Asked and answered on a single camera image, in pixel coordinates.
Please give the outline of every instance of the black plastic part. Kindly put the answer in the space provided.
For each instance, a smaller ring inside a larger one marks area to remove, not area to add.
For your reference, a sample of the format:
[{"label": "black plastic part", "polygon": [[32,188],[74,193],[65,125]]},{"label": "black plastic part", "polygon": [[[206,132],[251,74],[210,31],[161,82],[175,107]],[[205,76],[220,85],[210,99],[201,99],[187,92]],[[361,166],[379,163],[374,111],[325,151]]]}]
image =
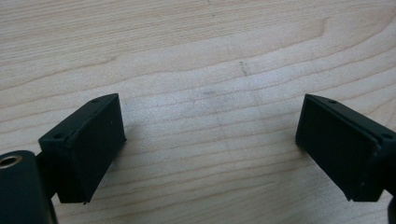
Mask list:
[{"label": "black plastic part", "polygon": [[296,134],[304,149],[355,202],[394,195],[396,133],[334,100],[307,94]]},{"label": "black plastic part", "polygon": [[41,175],[41,181],[43,183],[46,196],[50,199],[57,191],[57,186],[58,183],[60,183],[61,176],[54,165],[46,163],[42,152],[35,157],[35,160],[37,162],[38,171]]},{"label": "black plastic part", "polygon": [[47,194],[56,189],[61,203],[89,202],[125,141],[117,94],[85,104],[38,140],[40,164],[58,176]]},{"label": "black plastic part", "polygon": [[393,198],[388,206],[388,221],[389,224],[396,224],[396,199]]},{"label": "black plastic part", "polygon": [[0,223],[57,223],[30,151],[0,156]]}]

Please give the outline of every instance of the black plastic piece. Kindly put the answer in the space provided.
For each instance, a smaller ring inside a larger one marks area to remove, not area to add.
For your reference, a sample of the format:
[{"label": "black plastic piece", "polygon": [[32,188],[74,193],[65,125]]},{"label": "black plastic piece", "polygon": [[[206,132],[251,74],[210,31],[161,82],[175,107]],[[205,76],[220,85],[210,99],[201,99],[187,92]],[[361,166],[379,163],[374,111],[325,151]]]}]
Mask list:
[{"label": "black plastic piece", "polygon": [[61,203],[89,202],[125,141],[117,94],[85,104],[38,140],[45,175],[58,176],[48,194],[56,189]]},{"label": "black plastic piece", "polygon": [[0,223],[57,223],[30,151],[0,156]]},{"label": "black plastic piece", "polygon": [[396,198],[390,201],[388,206],[388,221],[389,224],[396,224]]},{"label": "black plastic piece", "polygon": [[296,134],[304,149],[355,202],[394,195],[396,133],[334,100],[307,94]]}]

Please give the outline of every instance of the black mount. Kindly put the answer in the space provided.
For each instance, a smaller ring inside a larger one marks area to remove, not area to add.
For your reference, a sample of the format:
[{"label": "black mount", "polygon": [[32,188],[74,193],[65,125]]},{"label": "black mount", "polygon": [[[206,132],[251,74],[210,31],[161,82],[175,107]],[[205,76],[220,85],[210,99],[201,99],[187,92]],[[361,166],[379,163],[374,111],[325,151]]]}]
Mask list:
[{"label": "black mount", "polygon": [[42,152],[0,156],[0,221],[57,223],[50,198],[88,203],[126,141],[119,96],[89,101],[44,134]]},{"label": "black mount", "polygon": [[334,100],[307,94],[296,134],[348,200],[396,193],[396,133]]}]

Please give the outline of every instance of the wood grain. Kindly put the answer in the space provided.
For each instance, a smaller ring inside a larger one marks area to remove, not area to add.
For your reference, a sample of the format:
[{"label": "wood grain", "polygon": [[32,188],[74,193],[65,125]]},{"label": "wood grain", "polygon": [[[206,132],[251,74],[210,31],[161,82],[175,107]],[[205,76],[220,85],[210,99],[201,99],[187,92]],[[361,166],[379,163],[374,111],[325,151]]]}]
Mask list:
[{"label": "wood grain", "polygon": [[128,143],[60,223],[387,223],[294,145],[304,94],[396,131],[394,0],[0,2],[0,153],[118,92]]}]

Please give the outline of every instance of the light wood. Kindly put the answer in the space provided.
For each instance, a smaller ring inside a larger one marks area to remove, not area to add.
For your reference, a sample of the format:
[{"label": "light wood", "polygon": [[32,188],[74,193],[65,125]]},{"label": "light wood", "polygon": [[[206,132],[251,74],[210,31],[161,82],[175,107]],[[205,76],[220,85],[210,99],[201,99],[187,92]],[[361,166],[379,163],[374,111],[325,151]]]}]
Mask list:
[{"label": "light wood", "polygon": [[294,144],[305,93],[396,130],[394,0],[0,2],[0,153],[118,92],[128,143],[60,223],[387,223]]}]

